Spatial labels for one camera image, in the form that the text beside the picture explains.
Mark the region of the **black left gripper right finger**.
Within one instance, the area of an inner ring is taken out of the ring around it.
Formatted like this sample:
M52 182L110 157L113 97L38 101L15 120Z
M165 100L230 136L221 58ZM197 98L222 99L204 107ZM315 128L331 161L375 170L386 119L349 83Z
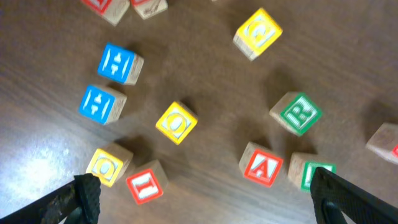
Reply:
M315 169L310 195L318 224L397 224L397 208L348 182L331 171Z

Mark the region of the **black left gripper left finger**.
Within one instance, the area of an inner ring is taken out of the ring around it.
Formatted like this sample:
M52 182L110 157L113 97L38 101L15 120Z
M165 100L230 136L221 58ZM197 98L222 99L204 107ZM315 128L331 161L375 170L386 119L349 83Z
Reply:
M73 181L1 218L1 223L98 223L100 186L93 174L76 175Z

